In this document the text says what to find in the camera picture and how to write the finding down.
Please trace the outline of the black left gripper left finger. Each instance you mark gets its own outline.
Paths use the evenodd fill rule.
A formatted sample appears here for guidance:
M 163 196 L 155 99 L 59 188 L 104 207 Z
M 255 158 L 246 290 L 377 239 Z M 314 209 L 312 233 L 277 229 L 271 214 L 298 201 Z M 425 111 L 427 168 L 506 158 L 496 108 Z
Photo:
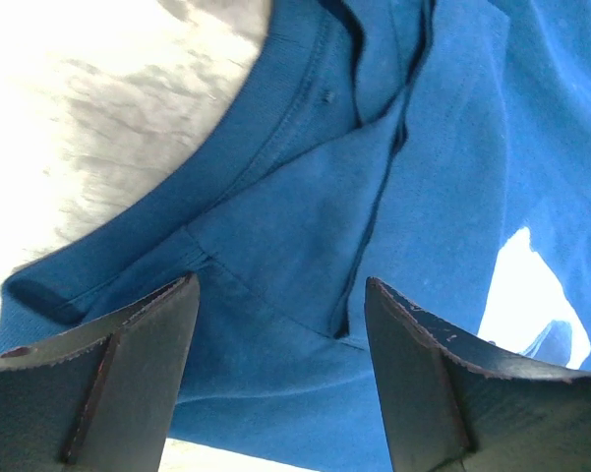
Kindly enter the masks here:
M 0 471 L 155 471 L 200 301 L 186 275 L 0 355 Z

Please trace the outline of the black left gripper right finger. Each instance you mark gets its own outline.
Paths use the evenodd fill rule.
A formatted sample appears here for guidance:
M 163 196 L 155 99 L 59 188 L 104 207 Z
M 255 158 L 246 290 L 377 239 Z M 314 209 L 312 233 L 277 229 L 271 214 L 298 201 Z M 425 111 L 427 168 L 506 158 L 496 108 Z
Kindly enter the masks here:
M 591 372 L 530 359 L 376 278 L 366 326 L 396 471 L 591 471 Z

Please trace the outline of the blue Mickey t-shirt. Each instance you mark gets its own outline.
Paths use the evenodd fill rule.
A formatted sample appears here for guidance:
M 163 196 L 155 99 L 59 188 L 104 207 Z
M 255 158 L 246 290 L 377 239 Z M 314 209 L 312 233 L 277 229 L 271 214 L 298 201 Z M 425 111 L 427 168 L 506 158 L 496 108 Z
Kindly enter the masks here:
M 0 355 L 186 275 L 200 301 L 176 439 L 394 470 L 369 278 L 591 372 L 591 1 L 275 2 L 199 150 L 6 280 Z

